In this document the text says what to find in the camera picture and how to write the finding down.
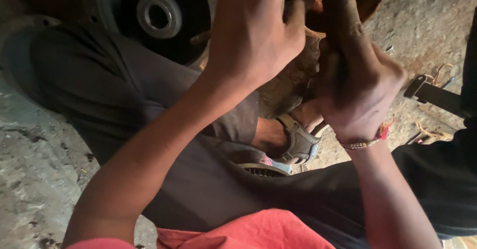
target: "hand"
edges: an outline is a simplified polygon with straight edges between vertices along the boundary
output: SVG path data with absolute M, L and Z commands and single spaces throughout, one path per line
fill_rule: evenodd
M 328 40 L 320 42 L 320 112 L 340 142 L 371 141 L 406 73 L 371 43 L 356 0 L 323 0 L 323 6 Z
M 284 0 L 218 0 L 204 74 L 253 91 L 275 77 L 305 45 L 305 2 L 283 22 Z

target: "gold bracelet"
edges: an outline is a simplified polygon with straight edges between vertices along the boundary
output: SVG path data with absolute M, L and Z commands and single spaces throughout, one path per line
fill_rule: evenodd
M 342 144 L 340 142 L 340 145 L 345 149 L 345 150 L 358 150 L 358 149 L 362 149 L 362 148 L 365 148 L 365 147 L 369 147 L 369 146 L 372 146 L 374 145 L 375 143 L 377 143 L 378 141 L 380 140 L 380 138 L 376 138 L 372 141 L 369 141 L 369 142 L 364 142 L 364 143 L 353 143 L 353 144 Z

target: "forearm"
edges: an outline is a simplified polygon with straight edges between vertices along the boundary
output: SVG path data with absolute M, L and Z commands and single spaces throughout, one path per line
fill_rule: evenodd
M 245 87 L 234 89 L 236 84 L 201 76 L 176 105 L 128 141 L 82 194 L 65 245 L 91 237 L 132 241 L 137 217 L 159 191 L 180 152 L 248 95 Z
M 375 248 L 440 248 L 437 235 L 387 143 L 349 151 L 360 181 L 368 242 Z

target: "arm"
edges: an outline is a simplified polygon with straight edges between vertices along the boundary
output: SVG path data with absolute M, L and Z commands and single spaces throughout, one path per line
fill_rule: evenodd
M 436 232 L 396 166 L 385 141 L 349 151 L 361 187 L 372 248 L 440 248 Z
M 320 111 L 341 143 L 371 141 L 406 73 L 368 38 L 356 0 L 323 0 L 323 7 L 328 27 L 327 41 L 320 42 Z M 379 141 L 348 154 L 358 174 L 371 247 L 440 248 L 387 143 Z
M 76 205 L 64 246 L 101 237 L 133 244 L 137 217 L 159 191 L 179 153 L 250 92 L 227 82 L 212 85 L 206 76 L 200 77 L 176 105 L 134 136 L 93 177 Z
M 282 1 L 219 0 L 206 70 L 92 178 L 75 207 L 63 248 L 93 238 L 134 243 L 138 216 L 186 145 L 303 50 L 305 3 L 297 0 L 284 24 Z

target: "gray pants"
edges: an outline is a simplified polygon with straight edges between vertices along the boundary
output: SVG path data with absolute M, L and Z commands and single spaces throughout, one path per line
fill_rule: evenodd
M 49 29 L 36 37 L 31 52 L 49 105 L 67 117 L 100 164 L 173 105 L 199 75 L 93 27 Z M 253 94 L 204 134 L 250 143 L 257 106 Z M 393 152 L 443 239 L 477 234 L 477 127 L 475 119 L 466 123 L 469 128 L 452 142 L 402 146 Z M 177 158 L 143 214 L 161 228 L 209 231 L 270 208 L 293 212 L 338 249 L 368 248 L 352 162 L 265 179 L 231 163 L 202 134 Z

